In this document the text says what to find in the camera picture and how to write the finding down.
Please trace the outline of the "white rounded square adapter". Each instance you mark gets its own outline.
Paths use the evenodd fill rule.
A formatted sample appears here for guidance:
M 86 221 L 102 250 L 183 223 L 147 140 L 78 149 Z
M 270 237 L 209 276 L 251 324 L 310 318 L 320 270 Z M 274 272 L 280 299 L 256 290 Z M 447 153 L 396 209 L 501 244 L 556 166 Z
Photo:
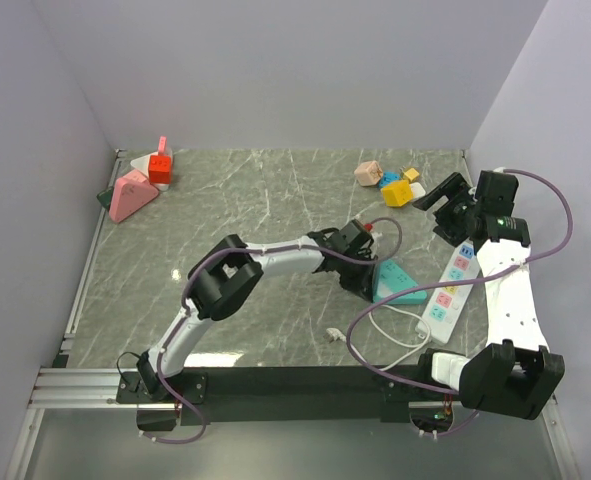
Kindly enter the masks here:
M 421 198 L 426 195 L 426 190 L 419 182 L 413 182 L 410 184 L 413 198 Z

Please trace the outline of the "small yellow plug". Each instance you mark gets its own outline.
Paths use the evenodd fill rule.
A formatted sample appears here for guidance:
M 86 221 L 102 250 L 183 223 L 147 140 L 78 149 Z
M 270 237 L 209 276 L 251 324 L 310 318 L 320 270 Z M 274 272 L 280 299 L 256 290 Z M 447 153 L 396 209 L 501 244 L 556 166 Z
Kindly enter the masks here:
M 402 178 L 409 183 L 416 183 L 420 179 L 420 172 L 414 167 L 411 167 L 403 171 Z

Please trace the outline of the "teal block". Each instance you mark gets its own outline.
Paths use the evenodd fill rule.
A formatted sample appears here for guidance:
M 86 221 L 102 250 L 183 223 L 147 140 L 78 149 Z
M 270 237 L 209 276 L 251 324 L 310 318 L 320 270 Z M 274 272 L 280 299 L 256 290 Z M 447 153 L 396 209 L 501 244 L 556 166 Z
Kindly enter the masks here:
M 417 287 L 418 284 L 395 261 L 382 262 L 376 270 L 373 282 L 373 303 L 400 291 Z M 418 291 L 389 300 L 388 305 L 421 305 L 427 301 L 427 292 Z

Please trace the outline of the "yellow cube socket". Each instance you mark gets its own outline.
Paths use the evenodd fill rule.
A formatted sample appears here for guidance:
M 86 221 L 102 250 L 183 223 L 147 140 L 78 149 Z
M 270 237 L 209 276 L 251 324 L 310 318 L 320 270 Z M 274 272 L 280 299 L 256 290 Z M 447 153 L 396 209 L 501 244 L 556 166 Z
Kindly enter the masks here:
M 401 208 L 414 199 L 411 184 L 407 180 L 397 180 L 385 185 L 381 193 L 386 206 Z

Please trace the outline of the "beige cube socket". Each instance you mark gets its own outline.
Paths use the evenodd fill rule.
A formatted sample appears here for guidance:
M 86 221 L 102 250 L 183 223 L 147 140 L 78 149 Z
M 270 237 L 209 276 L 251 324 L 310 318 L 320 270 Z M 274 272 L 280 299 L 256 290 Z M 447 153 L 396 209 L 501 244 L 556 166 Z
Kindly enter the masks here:
M 383 177 L 383 170 L 375 160 L 362 162 L 354 170 L 354 176 L 360 186 L 375 186 Z

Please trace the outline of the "blue plug adapter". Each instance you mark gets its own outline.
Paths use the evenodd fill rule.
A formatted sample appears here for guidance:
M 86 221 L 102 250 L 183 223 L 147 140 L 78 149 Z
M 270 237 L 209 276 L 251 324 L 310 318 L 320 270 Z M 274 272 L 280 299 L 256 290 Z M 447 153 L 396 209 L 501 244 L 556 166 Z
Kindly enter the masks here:
M 383 189 L 385 186 L 393 183 L 395 181 L 399 181 L 401 179 L 400 175 L 395 172 L 385 171 L 378 182 L 378 188 Z

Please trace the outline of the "white power strip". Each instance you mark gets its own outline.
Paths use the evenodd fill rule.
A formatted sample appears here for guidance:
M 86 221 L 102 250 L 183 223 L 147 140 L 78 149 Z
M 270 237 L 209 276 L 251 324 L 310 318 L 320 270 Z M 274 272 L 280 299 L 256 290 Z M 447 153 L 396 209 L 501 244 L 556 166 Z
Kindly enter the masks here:
M 475 279 L 480 273 L 473 244 L 462 242 L 453 252 L 439 279 L 439 283 Z M 430 333 L 433 342 L 446 345 L 463 311 L 472 285 L 446 286 L 435 289 L 421 315 L 422 322 L 416 325 L 420 336 Z

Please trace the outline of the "red cube socket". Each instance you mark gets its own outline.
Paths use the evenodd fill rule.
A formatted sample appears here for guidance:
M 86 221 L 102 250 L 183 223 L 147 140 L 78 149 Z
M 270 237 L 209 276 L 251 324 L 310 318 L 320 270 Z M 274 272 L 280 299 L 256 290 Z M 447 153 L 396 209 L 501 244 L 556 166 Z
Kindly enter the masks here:
M 148 178 L 153 184 L 170 185 L 172 181 L 172 157 L 153 154 L 149 157 Z

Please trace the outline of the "pink plug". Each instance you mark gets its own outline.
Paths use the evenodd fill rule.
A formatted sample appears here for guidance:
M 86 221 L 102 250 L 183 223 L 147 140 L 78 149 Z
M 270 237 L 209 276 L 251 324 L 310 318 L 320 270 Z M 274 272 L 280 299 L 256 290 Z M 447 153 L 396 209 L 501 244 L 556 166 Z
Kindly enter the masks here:
M 167 138 L 165 136 L 161 136 L 158 142 L 158 155 L 166 155 L 167 153 Z

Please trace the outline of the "pink rounded socket block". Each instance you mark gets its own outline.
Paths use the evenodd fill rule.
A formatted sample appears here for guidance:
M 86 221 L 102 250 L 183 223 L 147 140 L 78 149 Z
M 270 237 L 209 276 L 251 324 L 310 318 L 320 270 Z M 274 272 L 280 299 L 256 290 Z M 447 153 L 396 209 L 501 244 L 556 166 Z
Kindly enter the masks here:
M 158 195 L 159 190 L 143 173 L 131 170 L 115 181 L 109 216 L 114 223 L 120 223 Z

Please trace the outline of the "dark green block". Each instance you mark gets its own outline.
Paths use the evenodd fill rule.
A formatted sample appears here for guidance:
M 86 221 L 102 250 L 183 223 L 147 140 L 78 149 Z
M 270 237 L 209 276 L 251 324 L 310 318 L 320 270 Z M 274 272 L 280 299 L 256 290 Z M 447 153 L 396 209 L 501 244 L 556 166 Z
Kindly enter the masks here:
M 112 198 L 114 194 L 114 187 L 110 186 L 105 190 L 99 192 L 96 195 L 98 202 L 100 203 L 101 207 L 106 211 L 109 211 L 111 208 Z

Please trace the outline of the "white triangular adapter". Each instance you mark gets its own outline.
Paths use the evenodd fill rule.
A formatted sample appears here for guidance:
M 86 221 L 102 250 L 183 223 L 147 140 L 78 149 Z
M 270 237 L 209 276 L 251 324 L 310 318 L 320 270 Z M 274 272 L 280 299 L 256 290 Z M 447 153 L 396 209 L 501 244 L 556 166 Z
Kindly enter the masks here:
M 149 168 L 149 161 L 150 161 L 150 154 L 143 155 L 137 157 L 130 161 L 130 166 L 133 169 L 136 169 L 142 172 L 144 175 L 148 175 L 148 168 Z

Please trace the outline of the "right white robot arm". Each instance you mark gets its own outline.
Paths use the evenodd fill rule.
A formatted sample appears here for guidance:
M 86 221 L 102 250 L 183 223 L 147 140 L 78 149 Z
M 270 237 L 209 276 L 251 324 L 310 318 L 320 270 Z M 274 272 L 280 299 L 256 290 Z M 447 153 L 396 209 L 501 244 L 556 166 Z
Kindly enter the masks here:
M 484 170 L 471 187 L 458 173 L 414 202 L 426 211 L 439 199 L 435 233 L 455 252 L 424 312 L 437 328 L 452 326 L 472 285 L 483 284 L 488 333 L 472 358 L 427 349 L 414 374 L 419 395 L 435 399 L 448 387 L 469 409 L 536 419 L 565 373 L 541 331 L 530 281 L 531 239 L 513 214 L 519 186 L 514 171 Z

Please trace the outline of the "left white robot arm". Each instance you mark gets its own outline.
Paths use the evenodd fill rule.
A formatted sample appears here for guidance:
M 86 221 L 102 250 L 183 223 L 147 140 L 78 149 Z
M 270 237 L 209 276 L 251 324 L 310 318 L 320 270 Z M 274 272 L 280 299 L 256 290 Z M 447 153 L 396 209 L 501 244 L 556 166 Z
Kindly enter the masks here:
M 168 399 L 185 360 L 207 330 L 234 315 L 262 279 L 334 272 L 344 290 L 372 300 L 377 265 L 373 243 L 369 229 L 357 220 L 341 229 L 269 244 L 226 236 L 191 270 L 177 315 L 160 340 L 140 355 L 139 389 L 151 401 Z

